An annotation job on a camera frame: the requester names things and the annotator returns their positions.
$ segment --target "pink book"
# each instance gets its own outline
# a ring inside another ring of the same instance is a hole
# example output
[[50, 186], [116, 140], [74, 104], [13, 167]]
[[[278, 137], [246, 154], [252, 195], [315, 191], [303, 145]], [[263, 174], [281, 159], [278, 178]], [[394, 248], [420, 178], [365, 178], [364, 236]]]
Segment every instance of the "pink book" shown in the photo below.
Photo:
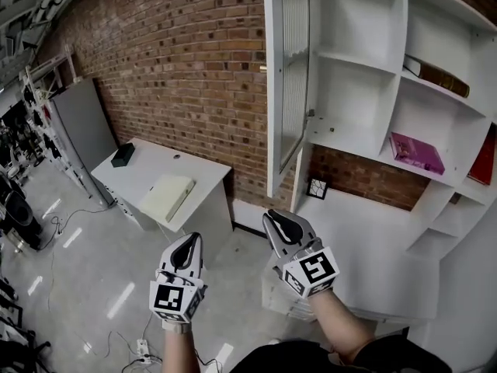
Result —
[[445, 171], [442, 159], [433, 145], [397, 133], [391, 133], [390, 144], [394, 159], [399, 162], [437, 174]]

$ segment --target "notebook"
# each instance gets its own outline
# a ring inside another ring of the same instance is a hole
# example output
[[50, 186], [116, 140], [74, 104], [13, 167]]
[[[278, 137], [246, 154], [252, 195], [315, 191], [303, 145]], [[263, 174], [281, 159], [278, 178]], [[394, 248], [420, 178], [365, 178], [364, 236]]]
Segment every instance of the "notebook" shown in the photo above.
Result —
[[445, 171], [442, 159], [433, 145], [393, 132], [390, 143], [395, 160], [437, 174]]
[[144, 196], [138, 208], [156, 221], [169, 222], [194, 185], [191, 178], [164, 175]]

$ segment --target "white cabinet door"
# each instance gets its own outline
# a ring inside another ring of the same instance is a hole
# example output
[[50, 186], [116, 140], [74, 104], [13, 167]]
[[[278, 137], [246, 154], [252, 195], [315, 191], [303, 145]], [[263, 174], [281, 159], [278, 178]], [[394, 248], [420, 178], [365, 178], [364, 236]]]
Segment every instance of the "white cabinet door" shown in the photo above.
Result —
[[268, 184], [272, 197], [301, 149], [306, 126], [309, 0], [264, 0]]

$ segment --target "forearm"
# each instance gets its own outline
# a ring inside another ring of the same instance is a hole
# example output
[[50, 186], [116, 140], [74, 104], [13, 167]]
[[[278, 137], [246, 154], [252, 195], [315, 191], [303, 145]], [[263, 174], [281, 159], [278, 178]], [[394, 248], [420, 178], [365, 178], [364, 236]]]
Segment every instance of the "forearm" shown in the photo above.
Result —
[[374, 334], [332, 291], [322, 291], [308, 301], [326, 338], [344, 361], [351, 363], [359, 351], [374, 340]]
[[179, 334], [165, 330], [162, 373], [200, 373], [192, 332]]

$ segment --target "black baseboard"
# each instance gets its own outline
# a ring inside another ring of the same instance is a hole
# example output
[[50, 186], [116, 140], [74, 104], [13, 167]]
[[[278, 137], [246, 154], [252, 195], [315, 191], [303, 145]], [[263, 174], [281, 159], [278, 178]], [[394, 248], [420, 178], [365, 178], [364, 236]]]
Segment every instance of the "black baseboard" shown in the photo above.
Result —
[[266, 234], [264, 232], [258, 231], [257, 229], [247, 227], [245, 225], [239, 224], [239, 223], [234, 222], [234, 221], [231, 222], [231, 225], [233, 225], [233, 229], [240, 228], [240, 229], [243, 229], [244, 231], [249, 232], [253, 235], [257, 235], [257, 236], [260, 236], [261, 238], [267, 239]]

